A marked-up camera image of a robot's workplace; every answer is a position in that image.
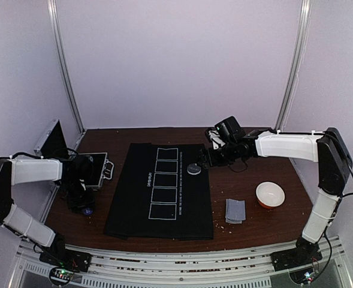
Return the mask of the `dark dealer button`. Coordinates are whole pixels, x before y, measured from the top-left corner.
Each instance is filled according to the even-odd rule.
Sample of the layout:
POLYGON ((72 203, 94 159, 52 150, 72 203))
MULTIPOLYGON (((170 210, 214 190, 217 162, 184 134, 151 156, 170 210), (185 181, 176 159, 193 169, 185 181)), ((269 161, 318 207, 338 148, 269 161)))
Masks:
POLYGON ((201 173, 201 167, 196 163, 192 163, 187 167, 187 172, 190 175, 198 175, 201 173))

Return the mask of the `purple small blind button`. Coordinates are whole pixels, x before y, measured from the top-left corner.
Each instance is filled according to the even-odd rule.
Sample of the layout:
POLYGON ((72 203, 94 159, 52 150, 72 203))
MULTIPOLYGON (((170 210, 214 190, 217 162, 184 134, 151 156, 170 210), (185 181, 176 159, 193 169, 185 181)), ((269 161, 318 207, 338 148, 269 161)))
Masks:
POLYGON ((92 215, 93 214, 93 209, 92 208, 84 208, 84 209, 82 209, 82 213, 84 215, 92 215))

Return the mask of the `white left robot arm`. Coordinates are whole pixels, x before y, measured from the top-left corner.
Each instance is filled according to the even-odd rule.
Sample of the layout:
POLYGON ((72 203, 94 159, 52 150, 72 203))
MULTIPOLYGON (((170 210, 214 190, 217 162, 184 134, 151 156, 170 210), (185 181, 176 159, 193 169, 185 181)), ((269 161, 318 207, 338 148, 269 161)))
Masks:
POLYGON ((35 213, 43 207, 39 201, 48 198, 50 184, 64 190, 71 212, 92 213, 95 197, 85 184, 92 172, 92 162, 79 155, 72 159, 24 153, 0 157, 0 226, 39 248, 42 262, 85 271, 90 254, 68 249, 65 237, 42 223, 35 213))

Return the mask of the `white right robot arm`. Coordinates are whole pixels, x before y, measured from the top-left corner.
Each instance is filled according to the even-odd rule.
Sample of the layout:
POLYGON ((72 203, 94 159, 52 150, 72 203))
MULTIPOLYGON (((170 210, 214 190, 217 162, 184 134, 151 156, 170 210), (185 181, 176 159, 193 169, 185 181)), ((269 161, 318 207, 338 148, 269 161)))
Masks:
POLYGON ((210 148, 203 148, 194 169, 230 166, 236 160, 250 158, 289 158, 317 166, 318 194, 308 221, 295 247, 271 254, 275 270, 308 265, 322 259, 319 240, 327 236, 339 206, 347 194, 345 187, 353 179, 353 160, 338 129, 284 132, 272 128, 245 131, 230 116, 205 132, 210 148))

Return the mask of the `aluminium poker chip case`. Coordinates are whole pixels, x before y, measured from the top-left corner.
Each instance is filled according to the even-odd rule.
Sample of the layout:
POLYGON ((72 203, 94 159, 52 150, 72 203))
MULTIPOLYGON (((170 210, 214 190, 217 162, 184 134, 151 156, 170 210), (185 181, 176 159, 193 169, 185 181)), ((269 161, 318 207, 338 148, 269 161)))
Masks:
POLYGON ((74 169, 85 182, 86 188, 98 191, 103 181, 111 180, 114 164, 106 152, 78 153, 69 148, 62 132, 60 120, 54 119, 45 129, 35 145, 34 152, 39 157, 58 158, 74 165, 74 169))

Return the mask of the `black poker play mat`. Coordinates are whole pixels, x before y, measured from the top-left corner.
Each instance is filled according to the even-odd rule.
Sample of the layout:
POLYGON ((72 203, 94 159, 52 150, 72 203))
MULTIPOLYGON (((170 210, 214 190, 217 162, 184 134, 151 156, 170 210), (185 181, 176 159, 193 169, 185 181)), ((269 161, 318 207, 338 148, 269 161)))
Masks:
POLYGON ((203 144, 131 143, 104 234, 121 239, 213 239, 209 173, 188 173, 203 149, 203 144))

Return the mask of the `orange white bowl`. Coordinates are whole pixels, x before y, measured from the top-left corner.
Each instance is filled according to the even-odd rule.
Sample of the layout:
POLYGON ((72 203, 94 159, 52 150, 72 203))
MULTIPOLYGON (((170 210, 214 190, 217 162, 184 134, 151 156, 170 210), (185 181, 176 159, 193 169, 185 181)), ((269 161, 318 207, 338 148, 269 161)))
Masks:
POLYGON ((274 182, 262 182, 256 187, 258 203, 265 209, 274 209, 285 201, 283 189, 274 182))

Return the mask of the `aluminium frame post left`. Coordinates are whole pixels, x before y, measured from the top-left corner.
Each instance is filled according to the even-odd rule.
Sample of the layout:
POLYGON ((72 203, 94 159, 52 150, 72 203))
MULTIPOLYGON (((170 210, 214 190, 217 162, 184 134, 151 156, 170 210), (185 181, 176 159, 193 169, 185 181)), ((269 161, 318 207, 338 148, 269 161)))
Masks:
POLYGON ((49 19, 50 19, 50 23, 53 31, 53 36, 54 36, 54 41, 56 45, 56 51, 58 55, 59 66, 60 66, 62 81, 64 83, 65 92, 70 104, 71 112, 76 122, 77 129, 80 134, 83 134, 86 130, 84 128, 83 121, 80 116, 80 111, 76 102, 73 86, 70 79, 70 74, 68 71, 68 65, 65 57, 65 50, 64 50, 63 41, 62 41, 56 1, 48 0, 47 8, 49 12, 49 19))

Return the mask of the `aluminium frame post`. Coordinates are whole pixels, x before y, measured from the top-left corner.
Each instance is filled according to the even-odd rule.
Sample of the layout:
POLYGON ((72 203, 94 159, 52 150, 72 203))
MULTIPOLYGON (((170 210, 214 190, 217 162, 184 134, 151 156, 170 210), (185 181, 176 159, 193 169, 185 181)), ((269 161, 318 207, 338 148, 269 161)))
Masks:
POLYGON ((288 121, 290 110, 292 108, 295 91, 297 89, 298 84, 299 69, 306 49, 311 8, 312 1, 302 0, 297 36, 294 46, 294 53, 292 56, 291 66, 289 69, 288 80, 286 83, 282 104, 280 106, 280 111, 274 126, 276 130, 284 129, 288 121))
POLYGON ((71 112, 76 122, 77 129, 80 134, 83 134, 86 130, 84 128, 83 121, 80 116, 80 111, 76 102, 73 86, 70 79, 70 74, 68 71, 68 65, 65 57, 65 50, 64 50, 63 41, 62 41, 56 1, 48 0, 47 8, 49 12, 49 19, 50 19, 50 23, 53 31, 53 36, 54 36, 54 41, 56 45, 56 51, 58 55, 59 66, 60 66, 62 81, 64 83, 65 92, 70 104, 71 112))

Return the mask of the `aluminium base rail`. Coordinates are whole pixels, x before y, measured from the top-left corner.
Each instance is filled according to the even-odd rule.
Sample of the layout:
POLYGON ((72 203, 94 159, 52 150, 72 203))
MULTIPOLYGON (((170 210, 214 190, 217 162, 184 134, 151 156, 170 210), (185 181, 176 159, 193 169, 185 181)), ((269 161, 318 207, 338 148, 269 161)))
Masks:
POLYGON ((301 268, 277 271, 271 254, 294 242, 200 253, 139 253, 72 246, 92 256, 86 273, 67 287, 297 287, 296 271, 313 269, 321 276, 305 287, 353 287, 338 237, 320 240, 322 260, 301 268))

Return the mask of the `aluminium frame post right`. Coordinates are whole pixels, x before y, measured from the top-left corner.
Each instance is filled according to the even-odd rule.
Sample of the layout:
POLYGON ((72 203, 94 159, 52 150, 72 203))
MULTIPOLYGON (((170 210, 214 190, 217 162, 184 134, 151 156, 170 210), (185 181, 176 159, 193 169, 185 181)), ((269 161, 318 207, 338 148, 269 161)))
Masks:
POLYGON ((297 36, 294 46, 294 53, 292 56, 291 66, 289 69, 288 80, 286 83, 282 104, 280 106, 280 111, 274 126, 276 130, 284 129, 288 121, 290 110, 292 108, 295 91, 297 89, 298 84, 299 69, 306 49, 311 8, 312 1, 302 0, 297 36))

